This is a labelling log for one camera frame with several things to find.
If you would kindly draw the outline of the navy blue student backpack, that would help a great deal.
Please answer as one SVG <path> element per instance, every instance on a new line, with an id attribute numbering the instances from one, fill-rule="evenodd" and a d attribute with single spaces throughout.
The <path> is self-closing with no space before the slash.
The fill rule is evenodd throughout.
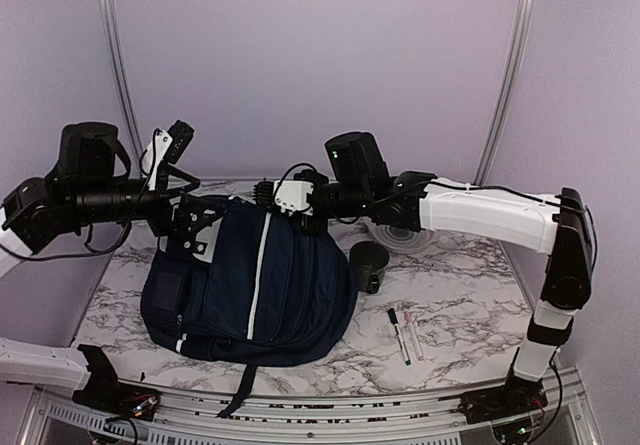
<path id="1" fill-rule="evenodd" d="M 140 312 L 151 340 L 174 353 L 244 365 L 233 415 L 251 394 L 260 367 L 322 359 L 352 319 L 358 285 L 329 235 L 237 196 L 205 195 L 225 214 L 210 229 L 205 253 L 168 237 L 143 287 Z"/>

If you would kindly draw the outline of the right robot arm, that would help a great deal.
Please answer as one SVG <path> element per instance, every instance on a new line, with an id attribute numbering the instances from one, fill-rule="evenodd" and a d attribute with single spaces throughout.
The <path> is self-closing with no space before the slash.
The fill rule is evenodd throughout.
<path id="1" fill-rule="evenodd" d="M 568 340 L 576 313 L 591 296 L 596 238 L 578 191 L 535 195 L 499 185 L 472 185 L 433 173 L 396 176 L 369 132 L 325 144 L 334 176 L 311 171 L 297 192 L 297 210 L 314 218 L 358 219 L 413 232 L 457 232 L 515 244 L 547 256 L 540 297 L 526 337 L 495 403 L 515 413 L 534 396 L 555 352 Z"/>

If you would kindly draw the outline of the blue cap marker pen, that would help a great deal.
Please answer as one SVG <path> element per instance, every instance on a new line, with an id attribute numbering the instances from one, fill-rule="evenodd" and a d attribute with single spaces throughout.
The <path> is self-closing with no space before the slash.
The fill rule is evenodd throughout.
<path id="1" fill-rule="evenodd" d="M 392 327 L 394 329 L 396 340 L 397 340 L 397 343 L 399 345 L 400 352 L 401 352 L 401 355 L 402 355 L 402 360 L 403 360 L 403 362 L 404 362 L 404 364 L 406 366 L 410 366 L 411 365 L 411 359 L 410 359 L 409 352 L 408 352 L 408 349 L 407 349 L 406 341 L 404 339 L 404 336 L 403 336 L 402 331 L 401 331 L 401 327 L 399 325 L 399 321 L 398 321 L 398 318 L 397 318 L 397 315 L 396 315 L 396 311 L 393 308 L 389 308 L 387 310 L 387 315 L 388 315 L 390 323 L 391 323 L 391 325 L 392 325 Z"/>

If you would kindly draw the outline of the pink cap marker pen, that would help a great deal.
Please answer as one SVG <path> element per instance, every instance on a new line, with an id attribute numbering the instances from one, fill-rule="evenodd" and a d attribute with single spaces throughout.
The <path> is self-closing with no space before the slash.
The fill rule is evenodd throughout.
<path id="1" fill-rule="evenodd" d="M 416 359 L 418 361 L 423 361 L 424 360 L 424 353 L 422 351 L 421 348 L 421 344 L 418 338 L 418 334 L 414 325 L 414 320 L 412 318 L 412 315 L 409 311 L 404 311 L 404 319 L 405 319 L 405 323 L 406 323 L 406 327 L 409 331 L 409 335 L 410 335 L 410 339 L 413 345 L 413 349 L 416 355 Z"/>

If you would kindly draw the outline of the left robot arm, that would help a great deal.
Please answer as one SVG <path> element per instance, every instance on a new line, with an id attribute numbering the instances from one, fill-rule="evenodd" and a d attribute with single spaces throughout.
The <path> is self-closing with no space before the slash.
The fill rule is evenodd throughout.
<path id="1" fill-rule="evenodd" d="M 91 232 L 97 224 L 119 225 L 119 237 L 105 249 L 87 248 L 78 258 L 111 254 L 137 221 L 147 222 L 158 237 L 177 231 L 178 201 L 192 197 L 200 186 L 198 178 L 176 166 L 193 135 L 183 121 L 155 131 L 140 161 L 141 175 L 134 178 L 116 126 L 65 126 L 52 170 L 23 181 L 1 202 L 1 273 L 25 262 L 53 261 L 41 253 L 56 238 Z M 119 409 L 127 397 L 111 362 L 96 346 L 51 347 L 4 337 L 1 379 L 88 392 L 106 410 Z"/>

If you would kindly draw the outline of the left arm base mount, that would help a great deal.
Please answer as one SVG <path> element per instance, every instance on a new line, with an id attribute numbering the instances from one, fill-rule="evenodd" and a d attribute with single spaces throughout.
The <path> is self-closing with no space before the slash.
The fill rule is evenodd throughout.
<path id="1" fill-rule="evenodd" d="M 160 401 L 160 392 L 141 383 L 122 382 L 100 347 L 81 344 L 77 349 L 87 361 L 89 378 L 74 390 L 72 401 L 102 412 L 151 422 Z"/>

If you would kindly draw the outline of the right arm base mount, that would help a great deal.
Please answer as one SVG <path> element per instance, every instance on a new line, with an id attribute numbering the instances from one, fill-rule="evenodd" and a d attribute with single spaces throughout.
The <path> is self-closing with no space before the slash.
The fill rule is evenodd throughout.
<path id="1" fill-rule="evenodd" d="M 509 369 L 503 384 L 463 393 L 457 411 L 468 424 L 505 419 L 514 415 L 541 411 L 548 405 L 542 380 L 530 381 Z"/>

